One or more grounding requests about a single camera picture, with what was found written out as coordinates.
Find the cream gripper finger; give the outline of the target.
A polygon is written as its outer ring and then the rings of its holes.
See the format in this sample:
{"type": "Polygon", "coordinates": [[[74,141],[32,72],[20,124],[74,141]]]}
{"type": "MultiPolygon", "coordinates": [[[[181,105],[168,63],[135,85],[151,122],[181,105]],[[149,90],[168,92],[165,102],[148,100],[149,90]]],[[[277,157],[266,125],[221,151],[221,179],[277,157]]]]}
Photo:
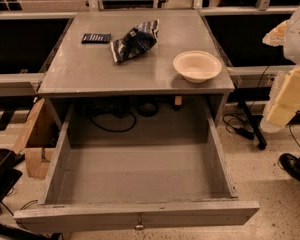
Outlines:
{"type": "Polygon", "coordinates": [[[268,32],[262,39],[262,43],[268,46],[277,47],[284,44],[285,31],[288,21],[285,20],[268,32]]]}
{"type": "Polygon", "coordinates": [[[265,105],[261,130],[275,133],[282,130],[300,111],[300,65],[289,72],[280,71],[270,90],[265,105]]]}

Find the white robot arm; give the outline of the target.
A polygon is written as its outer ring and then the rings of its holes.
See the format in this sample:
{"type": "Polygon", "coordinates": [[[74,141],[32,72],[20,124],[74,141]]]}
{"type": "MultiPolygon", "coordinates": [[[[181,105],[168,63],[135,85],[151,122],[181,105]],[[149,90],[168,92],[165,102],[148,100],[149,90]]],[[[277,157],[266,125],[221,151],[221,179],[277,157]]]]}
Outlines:
{"type": "Polygon", "coordinates": [[[267,33],[262,42],[269,46],[282,46],[284,57],[295,64],[288,73],[278,73],[263,111],[261,129],[275,133],[300,111],[300,7],[288,20],[267,33]]]}

